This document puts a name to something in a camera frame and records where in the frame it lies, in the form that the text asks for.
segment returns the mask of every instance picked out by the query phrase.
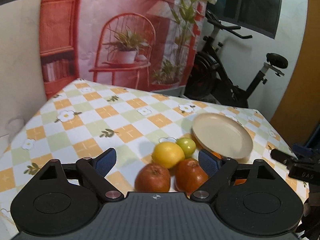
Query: bike seat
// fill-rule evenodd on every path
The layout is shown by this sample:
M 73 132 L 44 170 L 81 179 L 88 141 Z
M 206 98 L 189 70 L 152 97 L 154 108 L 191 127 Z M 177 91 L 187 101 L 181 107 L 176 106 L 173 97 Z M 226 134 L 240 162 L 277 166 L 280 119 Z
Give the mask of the bike seat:
M 282 57 L 276 53 L 268 53 L 267 54 L 267 62 L 277 68 L 287 68 L 288 60 L 285 57 Z

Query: chair backrest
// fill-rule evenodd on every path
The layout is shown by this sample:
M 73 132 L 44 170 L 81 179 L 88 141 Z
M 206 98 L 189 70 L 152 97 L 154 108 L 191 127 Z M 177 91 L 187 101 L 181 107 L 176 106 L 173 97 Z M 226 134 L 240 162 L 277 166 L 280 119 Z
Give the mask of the chair backrest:
M 117 41 L 116 32 L 125 33 L 127 27 L 131 32 L 140 34 L 149 44 L 149 47 L 139 49 L 139 55 L 144 55 L 148 61 L 150 60 L 151 51 L 156 40 L 156 31 L 152 23 L 140 14 L 124 13 L 111 18 L 103 26 L 98 44 L 95 67 L 101 66 L 103 62 L 111 61 L 115 48 L 105 44 Z

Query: gray gripper base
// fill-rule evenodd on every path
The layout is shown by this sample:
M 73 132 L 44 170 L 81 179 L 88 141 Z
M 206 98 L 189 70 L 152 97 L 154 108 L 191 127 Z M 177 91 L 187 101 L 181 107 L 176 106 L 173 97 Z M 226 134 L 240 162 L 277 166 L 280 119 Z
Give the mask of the gray gripper base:
M 222 224 L 205 203 L 184 193 L 130 192 L 120 202 L 107 203 L 96 218 L 76 232 L 54 237 L 25 233 L 14 240 L 261 240 L 244 236 Z M 264 240 L 297 240 L 288 233 Z

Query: bookshelf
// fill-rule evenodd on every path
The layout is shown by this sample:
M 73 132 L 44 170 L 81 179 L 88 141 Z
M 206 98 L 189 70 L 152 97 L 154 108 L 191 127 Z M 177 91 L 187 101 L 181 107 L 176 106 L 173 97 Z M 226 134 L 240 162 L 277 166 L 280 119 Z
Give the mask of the bookshelf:
M 51 98 L 79 77 L 78 22 L 81 0 L 42 0 L 39 43 L 44 90 Z

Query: red chair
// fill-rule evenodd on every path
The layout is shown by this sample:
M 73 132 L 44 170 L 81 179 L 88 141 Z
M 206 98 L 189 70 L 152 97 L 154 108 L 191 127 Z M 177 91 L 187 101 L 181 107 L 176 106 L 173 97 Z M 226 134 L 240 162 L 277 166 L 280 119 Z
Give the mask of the red chair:
M 127 27 L 132 32 L 140 34 L 146 40 L 149 47 L 145 47 L 143 50 L 140 49 L 138 51 L 138 58 L 142 58 L 141 61 L 135 60 L 135 62 L 131 64 L 112 62 L 116 51 L 113 46 L 107 44 L 117 41 L 115 32 L 126 32 Z M 93 81 L 97 81 L 99 72 L 111 72 L 112 85 L 114 85 L 115 72 L 136 71 L 137 79 L 134 88 L 137 89 L 140 79 L 140 70 L 146 68 L 149 88 L 150 56 L 155 40 L 156 31 L 152 23 L 144 16 L 136 13 L 124 13 L 111 18 L 102 28 L 95 64 L 94 67 L 89 70 L 89 72 L 93 72 Z

